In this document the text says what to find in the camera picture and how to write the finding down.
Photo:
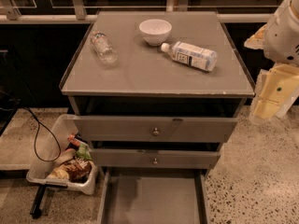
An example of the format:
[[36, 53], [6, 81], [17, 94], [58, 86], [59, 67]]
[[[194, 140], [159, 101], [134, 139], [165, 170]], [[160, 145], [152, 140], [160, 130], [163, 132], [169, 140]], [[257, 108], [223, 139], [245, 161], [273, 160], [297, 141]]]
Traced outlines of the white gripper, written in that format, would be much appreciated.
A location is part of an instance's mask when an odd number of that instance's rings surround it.
[[299, 97], [299, 20], [292, 4], [281, 5], [244, 46], [263, 49], [264, 56], [275, 62], [257, 76], [249, 120], [260, 125], [283, 118]]

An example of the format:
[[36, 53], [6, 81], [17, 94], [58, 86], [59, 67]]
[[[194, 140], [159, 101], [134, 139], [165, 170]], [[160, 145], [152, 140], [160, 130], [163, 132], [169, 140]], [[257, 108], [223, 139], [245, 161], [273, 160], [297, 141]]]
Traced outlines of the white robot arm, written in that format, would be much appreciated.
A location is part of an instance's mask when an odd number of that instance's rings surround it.
[[274, 62], [257, 76], [250, 121], [262, 124], [284, 117], [299, 96], [299, 0], [284, 0], [244, 46], [261, 49]]

